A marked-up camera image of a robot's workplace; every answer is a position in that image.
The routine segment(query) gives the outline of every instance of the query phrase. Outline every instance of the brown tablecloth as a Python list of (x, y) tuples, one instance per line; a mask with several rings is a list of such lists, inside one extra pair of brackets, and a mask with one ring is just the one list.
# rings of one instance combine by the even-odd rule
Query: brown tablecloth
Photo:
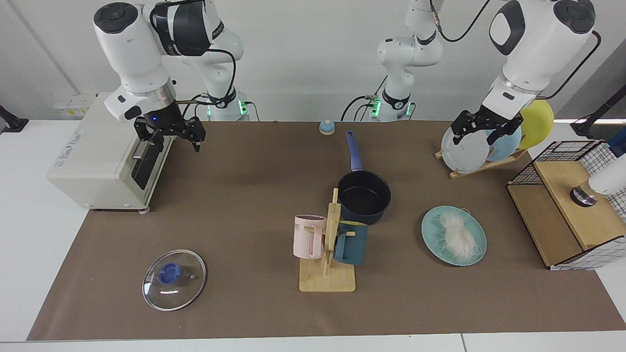
[[(545, 269), (505, 185), (530, 159), (465, 177), (433, 153), (448, 123), (208, 123), (202, 151), (177, 140), (147, 215), (90, 212), (30, 340), (246, 338), (626, 329), (595, 272)], [(356, 292), (305, 294), (292, 255), (296, 214), (325, 215), (349, 171), (345, 131), (393, 199), (370, 227)], [(485, 258), (451, 267), (421, 238), (424, 214), (464, 207), (485, 229)], [(172, 249), (205, 260), (188, 307), (143, 300), (152, 262)]]

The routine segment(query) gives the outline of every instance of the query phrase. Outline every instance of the wooden crate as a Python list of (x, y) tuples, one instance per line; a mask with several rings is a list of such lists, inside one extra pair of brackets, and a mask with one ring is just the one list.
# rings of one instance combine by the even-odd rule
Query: wooden crate
[(589, 208), (570, 198), (572, 188), (589, 178), (580, 161), (537, 161), (543, 184), (508, 186), (547, 267), (595, 269), (613, 261), (626, 246), (626, 224), (606, 200)]

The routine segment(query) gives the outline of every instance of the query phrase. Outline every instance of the mug rack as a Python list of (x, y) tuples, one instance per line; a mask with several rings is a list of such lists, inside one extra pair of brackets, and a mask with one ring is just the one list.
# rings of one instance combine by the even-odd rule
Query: mug rack
[(300, 292), (354, 292), (356, 279), (354, 266), (333, 259), (335, 240), (341, 216), (338, 203), (339, 189), (332, 192), (332, 203), (328, 205), (324, 253), (320, 259), (300, 259)]
[[(473, 175), (475, 173), (479, 173), (485, 170), (489, 170), (491, 168), (495, 168), (495, 167), (499, 167), (502, 165), (506, 165), (508, 163), (512, 163), (512, 162), (516, 162), (517, 160), (519, 160), (522, 155), (524, 155), (524, 153), (526, 153), (528, 151), (528, 149), (518, 149), (515, 151), (515, 153), (511, 154), (510, 157), (508, 158), (504, 158), (502, 160), (499, 160), (497, 162), (485, 162), (483, 164), (483, 166), (481, 166), (478, 170), (474, 171), (474, 172), (470, 172), (470, 173), (460, 173), (457, 170), (452, 171), (450, 173), (450, 178), (451, 179), (460, 179), (461, 177), (465, 177), (465, 176), (469, 176), (469, 175)], [(442, 155), (443, 151), (440, 150), (438, 152), (436, 152), (434, 154), (434, 157), (437, 159), (443, 159), (443, 155)]]

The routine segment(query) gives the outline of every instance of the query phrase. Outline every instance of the blue plate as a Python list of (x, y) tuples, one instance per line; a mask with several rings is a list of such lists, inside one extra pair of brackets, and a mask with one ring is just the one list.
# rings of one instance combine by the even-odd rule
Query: blue plate
[[(445, 235), (445, 229), (439, 221), (439, 216), (446, 212), (453, 212), (462, 216), (465, 228), (474, 237), (474, 241), (476, 241), (478, 247), (480, 247), (480, 254), (472, 259), (472, 261), (459, 262), (452, 256), (452, 253), (448, 252), (447, 249), (441, 248), (441, 245), (443, 244), (443, 237)], [(485, 252), (487, 251), (487, 237), (485, 236), (485, 232), (478, 221), (476, 221), (473, 216), (469, 215), (469, 213), (464, 212), (459, 208), (449, 207), (447, 205), (432, 208), (428, 211), (428, 213), (426, 213), (424, 219), (422, 220), (422, 237), (424, 238), (426, 247), (428, 247), (428, 249), (437, 258), (448, 264), (456, 266), (470, 266), (472, 264), (476, 264), (485, 256)]]
[(521, 142), (521, 127), (517, 128), (512, 135), (504, 135), (496, 140), (496, 142), (489, 148), (491, 155), (487, 157), (488, 162), (499, 162), (500, 160), (504, 160), (510, 157)]

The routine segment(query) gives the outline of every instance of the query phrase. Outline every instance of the table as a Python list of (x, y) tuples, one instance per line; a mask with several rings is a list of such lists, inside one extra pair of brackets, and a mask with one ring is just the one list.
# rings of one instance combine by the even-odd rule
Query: table
[[(0, 205), (2, 209), (14, 209), (9, 215), (3, 212), (0, 223), (3, 224), (4, 245), (0, 249), (0, 264), (3, 267), (15, 268), (9, 274), (3, 273), (4, 287), (0, 293), (0, 315), (8, 317), (0, 328), (0, 341), (23, 341), (41, 304), (52, 284), (56, 272), (62, 263), (69, 246), (74, 239), (86, 215), (86, 210), (67, 199), (60, 191), (48, 183), (45, 173), (56, 154), (67, 141), (78, 122), (32, 121), (28, 128), (19, 135), (4, 134), (0, 136), (0, 175), (7, 183), (0, 189)], [(580, 139), (575, 137), (566, 125), (557, 125), (550, 140)], [(538, 153), (542, 146), (532, 150)], [(626, 279), (623, 269), (626, 262), (618, 262), (598, 271), (607, 291), (611, 295), (622, 316), (626, 316)], [(15, 287), (28, 287), (17, 290)], [(294, 346), (335, 346), (346, 343), (355, 350), (380, 350), (385, 347), (395, 350), (432, 351), (468, 351), (496, 350), (502, 346), (535, 346), (548, 343), (550, 350), (574, 346), (570, 350), (586, 350), (584, 344), (571, 341), (593, 341), (594, 347), (605, 351), (618, 351), (620, 343), (626, 341), (626, 333), (533, 333), (533, 334), (451, 334), (422, 336), (376, 336), (360, 338), (294, 338), (294, 339), (238, 339), (238, 340), (185, 340), (185, 341), (115, 341), (89, 343), (14, 343), (2, 344), (0, 349), (24, 351), (59, 348), (59, 350), (84, 349), (92, 350), (134, 350), (139, 346), (160, 349), (165, 346), (172, 348), (192, 349), (209, 347), (219, 349), (292, 349)]]

